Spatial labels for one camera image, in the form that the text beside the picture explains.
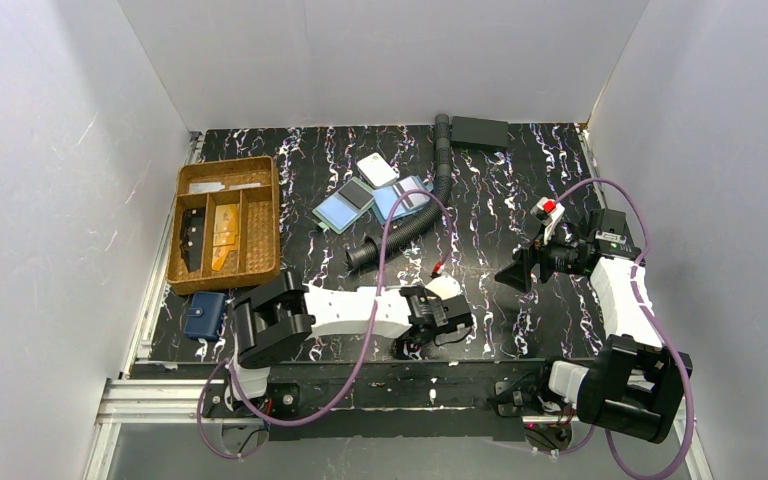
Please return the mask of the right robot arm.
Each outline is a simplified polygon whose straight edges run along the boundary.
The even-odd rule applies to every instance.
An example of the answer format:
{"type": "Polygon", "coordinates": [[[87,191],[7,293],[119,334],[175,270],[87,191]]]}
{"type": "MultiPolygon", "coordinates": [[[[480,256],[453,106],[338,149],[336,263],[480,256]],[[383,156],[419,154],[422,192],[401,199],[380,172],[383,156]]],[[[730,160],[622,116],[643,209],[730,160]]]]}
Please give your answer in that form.
{"type": "Polygon", "coordinates": [[[540,394],[570,406],[578,418],[605,430],[662,443],[684,397],[679,368],[643,307],[641,250],[630,236],[626,216],[596,209],[573,242],[535,245],[539,279],[554,274],[583,276],[596,292],[606,339],[592,362],[548,362],[540,394]]]}

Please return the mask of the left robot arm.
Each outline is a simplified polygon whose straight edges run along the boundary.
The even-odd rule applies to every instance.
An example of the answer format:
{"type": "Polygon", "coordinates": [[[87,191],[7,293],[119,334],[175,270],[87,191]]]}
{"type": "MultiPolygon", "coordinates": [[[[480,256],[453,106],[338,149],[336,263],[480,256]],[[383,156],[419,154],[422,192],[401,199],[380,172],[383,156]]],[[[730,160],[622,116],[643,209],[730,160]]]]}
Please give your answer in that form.
{"type": "Polygon", "coordinates": [[[408,286],[330,290],[305,284],[292,269],[227,308],[234,354],[227,367],[233,399],[265,395],[272,367],[310,338],[374,336],[397,344],[443,346],[465,339],[475,319],[461,285],[448,275],[408,286]]]}

